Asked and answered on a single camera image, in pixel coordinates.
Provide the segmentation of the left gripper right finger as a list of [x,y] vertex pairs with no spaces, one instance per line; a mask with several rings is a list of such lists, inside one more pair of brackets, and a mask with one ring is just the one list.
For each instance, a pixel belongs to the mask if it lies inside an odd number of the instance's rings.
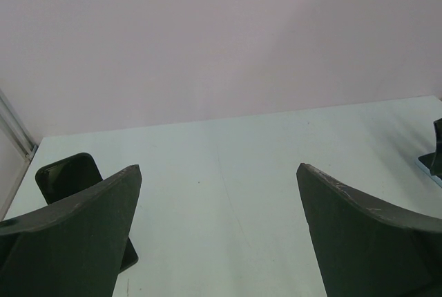
[[328,296],[440,296],[441,220],[359,191],[316,167],[296,172]]

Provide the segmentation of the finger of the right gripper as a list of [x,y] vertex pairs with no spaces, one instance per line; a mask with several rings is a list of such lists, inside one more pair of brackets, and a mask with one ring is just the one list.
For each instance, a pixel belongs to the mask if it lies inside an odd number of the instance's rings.
[[441,181],[441,119],[433,122],[436,147],[434,152],[418,157],[417,164],[433,181]]

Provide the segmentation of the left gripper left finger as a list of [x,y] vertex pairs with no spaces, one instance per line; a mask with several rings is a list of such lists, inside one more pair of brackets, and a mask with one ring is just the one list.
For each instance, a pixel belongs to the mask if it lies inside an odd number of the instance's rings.
[[1,222],[2,296],[112,296],[141,189],[138,165]]

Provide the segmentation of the black phone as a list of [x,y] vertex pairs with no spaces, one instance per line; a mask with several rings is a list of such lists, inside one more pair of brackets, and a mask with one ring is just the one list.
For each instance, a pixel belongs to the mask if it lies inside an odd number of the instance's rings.
[[57,282],[115,282],[138,261],[128,236],[140,195],[137,165],[103,179],[93,157],[79,153],[40,168],[35,179],[47,205],[34,212],[37,226],[20,233],[2,278],[28,258]]

